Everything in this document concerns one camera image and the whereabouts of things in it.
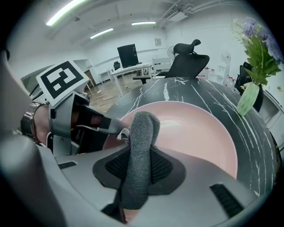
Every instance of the green leaves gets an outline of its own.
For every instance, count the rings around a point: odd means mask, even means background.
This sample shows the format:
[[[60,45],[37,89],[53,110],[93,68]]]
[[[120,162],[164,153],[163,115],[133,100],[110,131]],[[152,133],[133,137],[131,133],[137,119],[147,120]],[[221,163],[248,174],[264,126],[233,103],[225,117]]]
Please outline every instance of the green leaves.
[[[243,39],[246,48],[245,53],[248,55],[248,62],[253,66],[252,71],[247,71],[255,84],[267,85],[268,77],[281,72],[276,60],[269,55],[268,49],[260,37],[253,36],[250,40]]]

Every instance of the computer monitor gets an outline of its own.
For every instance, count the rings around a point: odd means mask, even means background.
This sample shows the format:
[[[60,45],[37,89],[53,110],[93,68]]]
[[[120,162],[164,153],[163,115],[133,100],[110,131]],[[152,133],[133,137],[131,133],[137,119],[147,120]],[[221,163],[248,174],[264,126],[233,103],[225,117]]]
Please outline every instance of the computer monitor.
[[[135,66],[139,63],[135,44],[118,47],[117,50],[123,68]]]

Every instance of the purple flower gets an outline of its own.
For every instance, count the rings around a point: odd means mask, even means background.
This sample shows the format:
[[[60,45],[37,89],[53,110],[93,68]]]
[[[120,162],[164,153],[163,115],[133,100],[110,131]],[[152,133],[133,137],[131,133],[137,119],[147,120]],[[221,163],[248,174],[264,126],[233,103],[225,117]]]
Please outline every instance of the purple flower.
[[[245,23],[248,23],[248,24],[251,24],[251,25],[256,25],[256,21],[251,17],[247,17],[245,19]]]
[[[261,30],[259,32],[259,36],[262,39],[262,41],[265,41],[269,36],[271,36],[271,33],[267,28],[261,27]]]
[[[243,31],[248,38],[254,36],[256,34],[256,21],[253,18],[247,17],[243,24]]]
[[[277,64],[284,64],[284,57],[280,47],[278,46],[277,41],[272,35],[269,35],[268,38],[264,41],[266,47],[268,48],[268,53],[272,56]]]

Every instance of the fluorescent light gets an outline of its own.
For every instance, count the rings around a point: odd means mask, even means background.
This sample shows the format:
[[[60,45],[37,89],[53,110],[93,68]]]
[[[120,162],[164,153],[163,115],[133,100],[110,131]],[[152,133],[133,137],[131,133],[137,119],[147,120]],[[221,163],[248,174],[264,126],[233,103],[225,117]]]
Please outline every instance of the fluorescent light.
[[[95,34],[95,35],[91,36],[90,39],[93,39],[93,38],[95,38],[95,37],[97,37],[97,36],[99,36],[99,35],[102,35],[102,34],[104,34],[104,33],[107,33],[107,32],[109,32],[109,31],[112,31],[112,30],[113,30],[113,28],[110,28],[110,29],[107,29],[107,30],[105,30],[105,31],[102,31],[102,32],[100,32],[100,33],[98,33],[98,34]]]
[[[132,25],[140,25],[140,24],[155,24],[156,21],[145,21],[145,22],[136,22],[132,23]]]
[[[65,13],[67,13],[69,10],[74,8],[76,5],[84,2],[86,0],[73,0],[69,2],[66,6],[64,6],[62,9],[60,9],[47,23],[46,25],[52,26],[56,21],[59,20],[60,17],[62,17]]]

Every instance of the black and white fiducial marker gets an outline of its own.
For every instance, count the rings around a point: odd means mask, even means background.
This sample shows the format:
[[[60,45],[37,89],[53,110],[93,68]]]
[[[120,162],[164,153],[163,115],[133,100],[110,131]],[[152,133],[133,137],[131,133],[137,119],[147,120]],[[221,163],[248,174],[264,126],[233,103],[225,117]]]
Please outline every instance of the black and white fiducial marker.
[[[83,92],[87,75],[73,62],[53,65],[36,77],[46,99],[55,106],[71,91]]]

